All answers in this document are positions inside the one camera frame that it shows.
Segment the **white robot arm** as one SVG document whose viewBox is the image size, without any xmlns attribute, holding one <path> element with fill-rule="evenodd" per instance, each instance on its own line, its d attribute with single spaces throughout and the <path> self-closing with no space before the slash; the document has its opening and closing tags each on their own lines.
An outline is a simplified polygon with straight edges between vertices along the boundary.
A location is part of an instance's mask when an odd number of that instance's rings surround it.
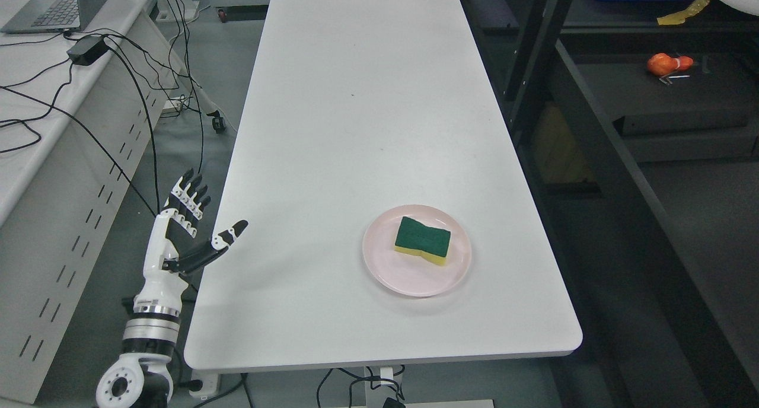
<svg viewBox="0 0 759 408">
<path fill-rule="evenodd" d="M 98 407 L 166 407 L 173 396 L 168 363 L 173 359 L 181 321 L 163 313 L 133 313 L 122 352 L 98 382 Z"/>
</svg>

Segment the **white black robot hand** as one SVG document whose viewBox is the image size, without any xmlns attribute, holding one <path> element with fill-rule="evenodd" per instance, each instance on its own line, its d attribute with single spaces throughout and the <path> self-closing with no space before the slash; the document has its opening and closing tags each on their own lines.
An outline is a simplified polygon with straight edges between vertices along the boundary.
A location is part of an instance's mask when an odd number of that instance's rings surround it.
<svg viewBox="0 0 759 408">
<path fill-rule="evenodd" d="M 155 217 L 143 263 L 144 285 L 133 299 L 135 314 L 163 314 L 177 318 L 185 278 L 225 254 L 248 226 L 238 221 L 207 241 L 181 253 L 173 236 L 195 238 L 198 224 L 211 202 L 200 173 L 190 168 L 181 175 Z"/>
</svg>

